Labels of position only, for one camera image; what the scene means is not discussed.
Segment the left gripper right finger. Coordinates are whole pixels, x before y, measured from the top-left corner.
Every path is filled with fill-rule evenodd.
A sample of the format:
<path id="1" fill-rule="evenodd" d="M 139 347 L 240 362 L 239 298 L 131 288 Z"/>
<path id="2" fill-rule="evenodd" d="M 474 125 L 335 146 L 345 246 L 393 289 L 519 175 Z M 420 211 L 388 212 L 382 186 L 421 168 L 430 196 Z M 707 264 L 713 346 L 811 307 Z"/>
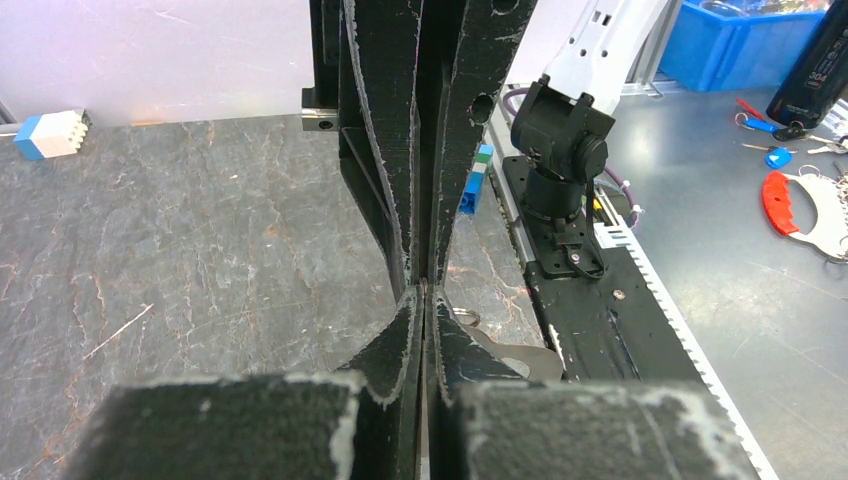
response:
<path id="1" fill-rule="evenodd" d="M 531 382 L 428 295 L 435 479 L 754 479 L 726 411 L 679 381 Z"/>

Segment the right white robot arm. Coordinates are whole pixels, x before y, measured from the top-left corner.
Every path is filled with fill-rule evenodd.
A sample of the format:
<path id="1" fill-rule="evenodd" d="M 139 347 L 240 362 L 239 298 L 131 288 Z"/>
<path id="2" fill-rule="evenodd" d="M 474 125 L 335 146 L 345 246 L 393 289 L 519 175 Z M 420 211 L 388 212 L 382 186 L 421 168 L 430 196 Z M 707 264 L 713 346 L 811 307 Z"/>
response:
<path id="1" fill-rule="evenodd" d="M 453 222 L 532 1 L 313 1 L 302 123 L 334 131 L 395 296 L 443 282 Z M 630 66 L 661 1 L 591 1 L 533 82 L 512 144 L 571 219 L 605 162 Z"/>

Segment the metal key organizer plate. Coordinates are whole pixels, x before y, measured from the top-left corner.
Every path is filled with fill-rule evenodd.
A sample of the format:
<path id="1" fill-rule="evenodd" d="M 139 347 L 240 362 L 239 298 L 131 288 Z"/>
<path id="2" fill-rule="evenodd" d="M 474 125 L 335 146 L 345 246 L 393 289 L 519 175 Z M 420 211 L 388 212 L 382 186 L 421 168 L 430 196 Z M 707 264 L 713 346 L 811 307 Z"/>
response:
<path id="1" fill-rule="evenodd" d="M 498 343 L 479 329 L 482 317 L 477 312 L 456 307 L 452 308 L 452 312 L 471 338 L 494 357 L 510 367 L 521 365 L 517 372 L 524 378 L 534 382 L 562 379 L 562 361 L 554 351 L 545 347 Z"/>

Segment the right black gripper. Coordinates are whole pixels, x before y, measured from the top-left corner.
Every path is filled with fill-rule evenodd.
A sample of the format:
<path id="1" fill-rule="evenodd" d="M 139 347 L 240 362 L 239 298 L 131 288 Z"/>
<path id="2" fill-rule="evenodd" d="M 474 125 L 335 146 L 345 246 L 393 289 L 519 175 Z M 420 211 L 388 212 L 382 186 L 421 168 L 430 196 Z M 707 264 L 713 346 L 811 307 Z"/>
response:
<path id="1" fill-rule="evenodd" d="M 427 277 L 446 277 L 454 220 L 483 130 L 536 4 L 427 4 L 427 171 L 432 176 Z M 310 0 L 314 85 L 303 88 L 305 131 L 338 122 L 339 0 Z M 388 210 L 387 268 L 396 298 L 420 277 L 416 86 L 421 1 L 344 1 L 343 32 L 365 136 Z"/>

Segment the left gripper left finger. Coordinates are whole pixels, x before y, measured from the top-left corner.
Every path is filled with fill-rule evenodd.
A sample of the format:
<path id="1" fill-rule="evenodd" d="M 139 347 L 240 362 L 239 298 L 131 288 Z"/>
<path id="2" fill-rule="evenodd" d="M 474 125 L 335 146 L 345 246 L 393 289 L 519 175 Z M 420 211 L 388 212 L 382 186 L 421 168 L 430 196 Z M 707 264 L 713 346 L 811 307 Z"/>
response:
<path id="1" fill-rule="evenodd" d="M 111 390 L 68 479 L 416 479 L 423 295 L 331 372 L 160 378 Z"/>

